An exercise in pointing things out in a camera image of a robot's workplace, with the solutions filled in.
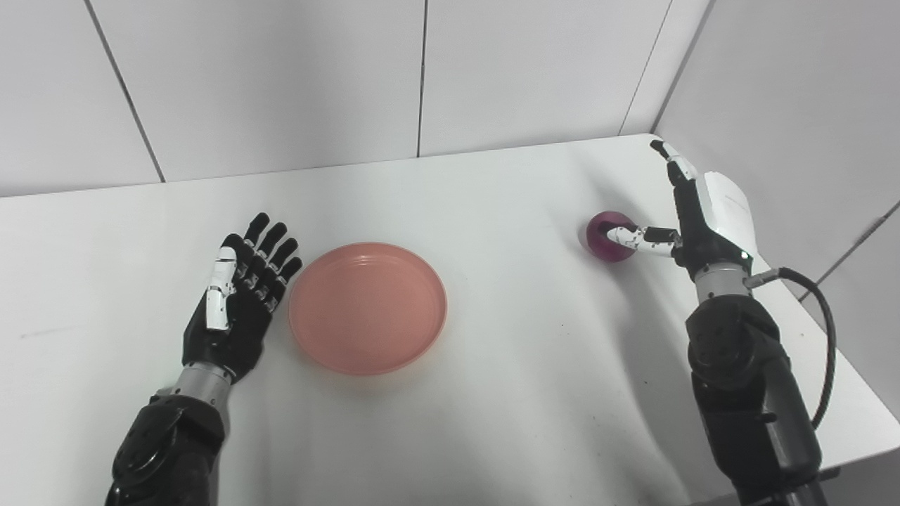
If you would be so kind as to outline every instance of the pink plate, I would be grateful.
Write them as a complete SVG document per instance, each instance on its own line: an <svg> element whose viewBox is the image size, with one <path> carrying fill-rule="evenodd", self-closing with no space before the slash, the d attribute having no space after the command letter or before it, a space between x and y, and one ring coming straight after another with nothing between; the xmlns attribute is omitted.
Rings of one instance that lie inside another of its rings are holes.
<svg viewBox="0 0 900 506"><path fill-rule="evenodd" d="M332 249L297 279L291 331L323 366L349 375L399 369L428 350L446 317L441 280L403 248L361 242Z"/></svg>

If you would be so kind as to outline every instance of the black cable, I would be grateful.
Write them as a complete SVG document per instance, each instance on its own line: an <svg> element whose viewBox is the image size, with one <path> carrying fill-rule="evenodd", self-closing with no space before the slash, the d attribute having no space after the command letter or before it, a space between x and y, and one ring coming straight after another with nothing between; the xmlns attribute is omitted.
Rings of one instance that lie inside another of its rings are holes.
<svg viewBox="0 0 900 506"><path fill-rule="evenodd" d="M815 415L813 415L812 420L813 428L818 429L819 424L822 423L822 418L825 416L825 411L828 409L828 402L832 398L832 388L834 387L834 361L835 356L837 355L838 344L837 335L834 331L832 308L828 305L828 302L825 301L822 290L819 289L819 286L812 279L787 267L781 267L778 270L778 277L793 281L794 283L803 286L806 290L809 290L809 293L819 302L819 307L822 308L822 315L825 318L825 337L828 346L827 358L825 360L825 380L822 385L822 396L819 398L819 407L815 410Z"/></svg>

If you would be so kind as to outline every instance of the black forearm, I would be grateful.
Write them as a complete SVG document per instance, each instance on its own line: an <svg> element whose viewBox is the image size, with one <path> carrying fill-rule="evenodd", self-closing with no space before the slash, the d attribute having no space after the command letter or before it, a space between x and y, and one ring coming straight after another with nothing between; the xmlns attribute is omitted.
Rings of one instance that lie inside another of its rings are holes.
<svg viewBox="0 0 900 506"><path fill-rule="evenodd" d="M230 380L220 368L186 366L167 395L142 408L112 464L107 506L207 506L210 474L226 435Z"/></svg>

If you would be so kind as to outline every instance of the purple ball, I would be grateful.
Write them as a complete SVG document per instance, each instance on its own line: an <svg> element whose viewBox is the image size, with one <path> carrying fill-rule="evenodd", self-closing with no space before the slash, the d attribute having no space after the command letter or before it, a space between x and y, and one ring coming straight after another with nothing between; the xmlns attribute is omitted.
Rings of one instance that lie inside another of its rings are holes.
<svg viewBox="0 0 900 506"><path fill-rule="evenodd" d="M615 227L634 225L635 223L621 212L604 211L594 216L587 229L590 252L605 262L621 262L631 257L635 251L609 240L607 232Z"/></svg>

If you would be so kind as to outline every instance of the white tabletop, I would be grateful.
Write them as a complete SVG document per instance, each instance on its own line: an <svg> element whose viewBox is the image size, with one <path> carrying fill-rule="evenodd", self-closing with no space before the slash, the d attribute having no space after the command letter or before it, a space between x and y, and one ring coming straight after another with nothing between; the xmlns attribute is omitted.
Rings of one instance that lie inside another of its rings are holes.
<svg viewBox="0 0 900 506"><path fill-rule="evenodd" d="M307 262L357 241L411 249L444 281L449 313L419 361L349 377L304 356L280 309L231 393L220 505L681 505L729 492L690 390L688 275L641 255L606 265L580 241L607 209L677 224L651 139L0 199L0 503L101 502L138 409L177 378L221 239L259 211ZM824 335L784 285L756 294L812 410ZM842 356L818 434L825 467L900 446Z"/></svg>

